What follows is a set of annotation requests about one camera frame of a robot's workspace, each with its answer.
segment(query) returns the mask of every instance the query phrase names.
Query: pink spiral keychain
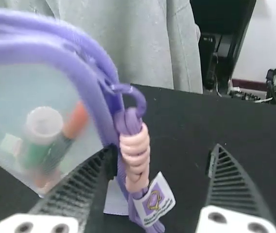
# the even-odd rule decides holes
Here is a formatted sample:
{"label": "pink spiral keychain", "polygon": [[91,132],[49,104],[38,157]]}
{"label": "pink spiral keychain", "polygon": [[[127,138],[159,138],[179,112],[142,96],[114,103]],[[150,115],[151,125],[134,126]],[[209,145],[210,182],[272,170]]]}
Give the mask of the pink spiral keychain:
{"label": "pink spiral keychain", "polygon": [[135,193],[149,185],[150,137],[145,123],[133,136],[120,135],[120,148],[125,162],[126,189]]}

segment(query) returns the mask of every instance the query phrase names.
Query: white cap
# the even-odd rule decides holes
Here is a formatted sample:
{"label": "white cap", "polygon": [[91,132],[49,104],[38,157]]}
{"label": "white cap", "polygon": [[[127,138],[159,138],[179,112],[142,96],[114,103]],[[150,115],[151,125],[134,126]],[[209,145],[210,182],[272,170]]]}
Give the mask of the white cap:
{"label": "white cap", "polygon": [[28,139],[36,144],[52,143],[64,125],[61,114],[51,107],[37,107],[26,120],[25,131]]}

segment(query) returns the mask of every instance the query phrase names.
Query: purple logo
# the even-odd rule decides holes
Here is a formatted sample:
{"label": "purple logo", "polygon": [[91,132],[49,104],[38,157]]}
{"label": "purple logo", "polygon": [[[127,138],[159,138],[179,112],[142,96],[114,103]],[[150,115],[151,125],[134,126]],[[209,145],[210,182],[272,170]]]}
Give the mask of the purple logo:
{"label": "purple logo", "polygon": [[149,198],[145,200],[142,204],[146,215],[150,215],[153,211],[159,210],[159,205],[163,201],[163,199],[164,195],[161,192],[158,184],[154,185]]}

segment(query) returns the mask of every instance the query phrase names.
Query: gray fabric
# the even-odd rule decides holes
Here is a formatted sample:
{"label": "gray fabric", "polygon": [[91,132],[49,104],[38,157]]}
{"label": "gray fabric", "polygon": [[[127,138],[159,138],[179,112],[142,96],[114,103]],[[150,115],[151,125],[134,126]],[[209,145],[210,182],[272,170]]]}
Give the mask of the gray fabric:
{"label": "gray fabric", "polygon": [[106,49],[121,82],[203,92],[189,0],[0,0],[0,7],[82,28]]}

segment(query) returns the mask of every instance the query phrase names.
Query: small tag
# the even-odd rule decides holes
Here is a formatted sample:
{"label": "small tag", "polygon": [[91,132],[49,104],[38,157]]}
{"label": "small tag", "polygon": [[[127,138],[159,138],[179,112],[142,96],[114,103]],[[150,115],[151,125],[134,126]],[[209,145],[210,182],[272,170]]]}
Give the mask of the small tag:
{"label": "small tag", "polygon": [[0,144],[0,149],[6,153],[18,156],[21,150],[22,139],[11,134],[6,134]]}
{"label": "small tag", "polygon": [[144,227],[152,226],[158,219],[169,212],[176,204],[173,192],[159,172],[151,182],[147,194],[134,200],[134,205]]}

